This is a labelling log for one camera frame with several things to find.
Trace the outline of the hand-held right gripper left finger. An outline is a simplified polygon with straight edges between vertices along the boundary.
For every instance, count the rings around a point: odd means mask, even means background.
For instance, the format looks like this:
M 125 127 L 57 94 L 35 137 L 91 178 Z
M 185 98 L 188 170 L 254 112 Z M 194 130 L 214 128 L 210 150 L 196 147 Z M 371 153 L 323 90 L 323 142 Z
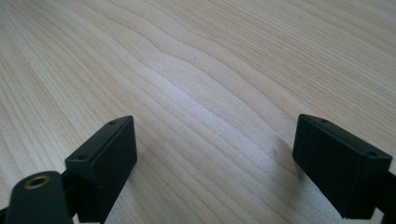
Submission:
M 103 223 L 137 162 L 134 118 L 106 123 L 65 159 L 81 222 Z

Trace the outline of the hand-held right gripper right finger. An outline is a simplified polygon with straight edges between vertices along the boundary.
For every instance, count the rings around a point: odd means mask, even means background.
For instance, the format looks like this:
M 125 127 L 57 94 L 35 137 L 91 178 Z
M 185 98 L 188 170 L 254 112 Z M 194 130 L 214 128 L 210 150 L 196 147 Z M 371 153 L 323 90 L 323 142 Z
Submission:
M 332 122 L 299 116 L 292 157 L 343 218 L 392 218 L 392 157 Z

